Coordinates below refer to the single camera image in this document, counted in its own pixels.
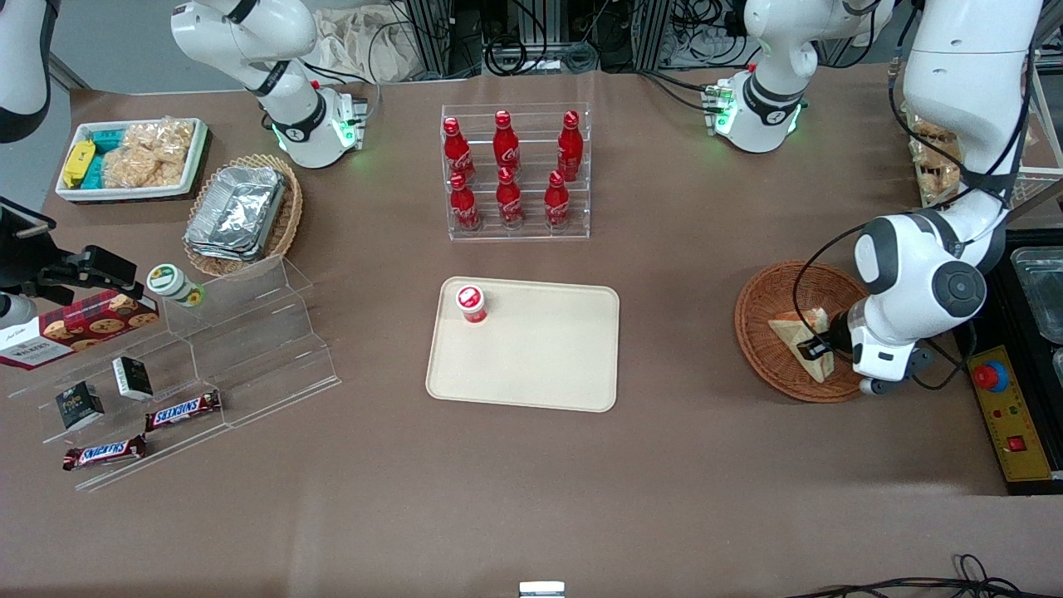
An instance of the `round wicker basket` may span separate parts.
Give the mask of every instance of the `round wicker basket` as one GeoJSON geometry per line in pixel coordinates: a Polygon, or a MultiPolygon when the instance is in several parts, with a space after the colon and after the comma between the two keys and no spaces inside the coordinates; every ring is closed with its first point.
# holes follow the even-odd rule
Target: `round wicker basket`
{"type": "MultiPolygon", "coordinates": [[[[210,178],[200,187],[199,194],[196,195],[196,202],[192,204],[191,212],[188,215],[188,221],[191,222],[192,218],[196,217],[196,211],[199,210],[200,205],[203,204],[203,195],[206,194],[206,189],[214,182],[215,177],[218,176],[218,172],[222,168],[227,168],[230,166],[249,166],[252,168],[260,168],[264,166],[269,166],[284,174],[287,180],[287,185],[284,188],[284,194],[281,198],[282,204],[281,208],[277,210],[276,219],[273,220],[273,228],[270,230],[269,240],[266,243],[266,253],[263,255],[263,259],[266,257],[271,257],[273,255],[284,255],[288,252],[291,246],[291,242],[296,239],[296,229],[299,227],[299,219],[303,215],[303,191],[299,187],[299,181],[296,178],[296,173],[291,170],[283,159],[272,156],[272,155],[246,155],[243,157],[237,157],[236,159],[230,161],[229,164],[222,166],[218,170],[210,174],[210,178]]],[[[239,261],[236,259],[221,259],[219,257],[208,257],[206,255],[200,255],[185,243],[185,253],[188,254],[188,260],[191,261],[196,269],[207,274],[220,276],[227,273],[235,272],[244,266],[249,266],[254,261],[239,261]]]]}
{"type": "MultiPolygon", "coordinates": [[[[749,278],[735,306],[735,334],[745,359],[765,382],[800,401],[838,404],[860,394],[861,377],[847,362],[834,358],[834,372],[821,385],[794,358],[767,325],[794,311],[793,284],[805,261],[779,261],[749,278]]],[[[867,292],[853,276],[826,263],[813,263],[802,276],[797,304],[823,308],[833,319],[867,292]]]]}

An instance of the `bread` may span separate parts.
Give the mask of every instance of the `bread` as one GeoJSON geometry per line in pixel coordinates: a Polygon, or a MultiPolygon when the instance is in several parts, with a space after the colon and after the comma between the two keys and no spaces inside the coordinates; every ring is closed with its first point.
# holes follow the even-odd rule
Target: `bread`
{"type": "MultiPolygon", "coordinates": [[[[830,321],[827,319],[827,312],[823,308],[813,308],[811,310],[806,310],[802,312],[808,324],[815,329],[816,332],[823,334],[827,332],[830,328],[830,321]]],[[[834,355],[826,354],[815,361],[808,361],[802,357],[800,352],[797,349],[797,345],[808,341],[812,338],[812,334],[808,330],[808,327],[800,322],[797,318],[797,312],[787,312],[784,314],[779,314],[775,317],[775,320],[767,321],[767,326],[772,327],[772,330],[779,338],[780,341],[790,349],[794,358],[797,359],[797,363],[805,369],[805,372],[812,377],[819,383],[823,383],[832,372],[834,372],[834,355]]]]}

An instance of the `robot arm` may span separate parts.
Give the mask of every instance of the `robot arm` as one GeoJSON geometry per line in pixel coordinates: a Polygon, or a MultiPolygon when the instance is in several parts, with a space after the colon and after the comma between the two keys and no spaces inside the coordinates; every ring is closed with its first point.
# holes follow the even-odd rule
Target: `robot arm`
{"type": "Polygon", "coordinates": [[[315,88],[291,61],[317,41],[314,17],[299,0],[198,0],[173,10],[181,50],[258,97],[281,147],[300,166],[321,168],[355,147],[351,96],[315,88]]]}
{"type": "Polygon", "coordinates": [[[857,239],[857,269],[871,295],[836,320],[831,339],[849,338],[854,370],[868,381],[906,378],[916,341],[967,322],[985,301],[982,273],[1003,251],[1009,189],[978,173],[1017,171],[1023,65],[1040,10],[1039,0],[1006,11],[994,0],[927,0],[905,98],[957,134],[971,176],[948,209],[876,218],[857,239]]]}
{"type": "Polygon", "coordinates": [[[715,132],[753,153],[779,147],[819,65],[812,41],[853,37],[873,24],[881,30],[892,11],[893,0],[749,0],[745,25],[760,41],[762,56],[756,70],[719,82],[733,100],[715,120],[715,132]]]}
{"type": "Polygon", "coordinates": [[[0,0],[0,143],[37,130],[48,113],[48,52],[60,0],[0,0]]]}

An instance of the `white plastic container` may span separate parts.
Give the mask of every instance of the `white plastic container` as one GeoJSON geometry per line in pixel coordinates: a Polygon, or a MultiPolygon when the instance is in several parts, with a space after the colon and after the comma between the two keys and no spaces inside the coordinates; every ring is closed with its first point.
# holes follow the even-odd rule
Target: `white plastic container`
{"type": "Polygon", "coordinates": [[[195,308],[203,302],[203,287],[188,279],[173,263],[152,268],[148,273],[148,289],[183,308],[195,308]]]}
{"type": "MultiPolygon", "coordinates": [[[[79,189],[70,188],[63,182],[63,172],[60,171],[55,180],[55,194],[69,201],[70,203],[125,203],[133,201],[161,201],[167,198],[181,199],[176,195],[187,193],[192,188],[196,174],[199,172],[200,156],[203,154],[203,146],[206,143],[206,123],[198,118],[178,117],[181,120],[190,120],[196,124],[192,131],[192,140],[188,147],[188,154],[185,156],[185,170],[181,174],[181,182],[175,185],[165,187],[136,187],[136,188],[115,188],[115,189],[79,189]]],[[[63,154],[63,163],[73,151],[73,146],[78,141],[88,139],[96,131],[111,131],[114,129],[125,129],[130,124],[144,122],[157,122],[158,118],[148,120],[116,120],[112,122],[85,122],[78,125],[70,139],[70,147],[63,154]]]]}

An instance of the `aluminum foil container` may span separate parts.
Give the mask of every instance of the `aluminum foil container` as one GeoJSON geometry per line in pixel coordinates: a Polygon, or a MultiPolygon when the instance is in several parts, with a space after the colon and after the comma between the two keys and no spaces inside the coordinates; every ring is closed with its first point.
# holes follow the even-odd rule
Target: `aluminum foil container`
{"type": "Polygon", "coordinates": [[[257,259],[265,252],[284,187],[284,175],[269,167],[222,169],[188,223],[185,242],[202,255],[257,259]]]}

